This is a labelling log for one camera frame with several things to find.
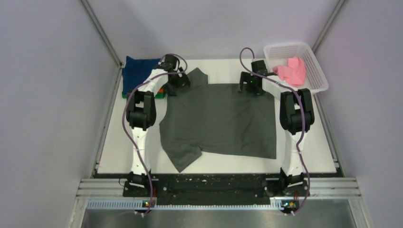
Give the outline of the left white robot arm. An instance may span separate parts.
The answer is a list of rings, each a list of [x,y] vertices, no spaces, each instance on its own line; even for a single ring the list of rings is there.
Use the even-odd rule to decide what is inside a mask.
[[[148,129],[155,124],[157,118],[155,97],[160,89],[166,95],[174,96],[179,88],[189,87],[191,84],[185,73],[188,67],[182,67],[181,63],[187,62],[177,54],[164,55],[149,76],[126,97],[122,126],[134,146],[128,184],[134,186],[140,196],[149,195],[153,188],[146,155]]]

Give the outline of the dark grey t-shirt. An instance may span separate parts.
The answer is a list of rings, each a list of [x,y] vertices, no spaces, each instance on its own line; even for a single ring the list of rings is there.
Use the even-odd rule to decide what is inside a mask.
[[[239,92],[236,84],[209,84],[196,68],[190,85],[167,98],[160,122],[163,150],[177,171],[203,152],[275,159],[275,99],[271,94]]]

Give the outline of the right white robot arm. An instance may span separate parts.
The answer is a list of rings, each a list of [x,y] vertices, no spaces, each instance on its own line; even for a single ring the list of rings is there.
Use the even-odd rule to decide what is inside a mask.
[[[302,151],[305,134],[315,122],[312,97],[309,89],[297,89],[283,83],[275,73],[268,72],[264,60],[252,60],[251,69],[241,73],[239,91],[273,95],[280,102],[279,121],[285,130],[285,155],[280,168],[279,191],[291,196],[304,184],[306,168]]]

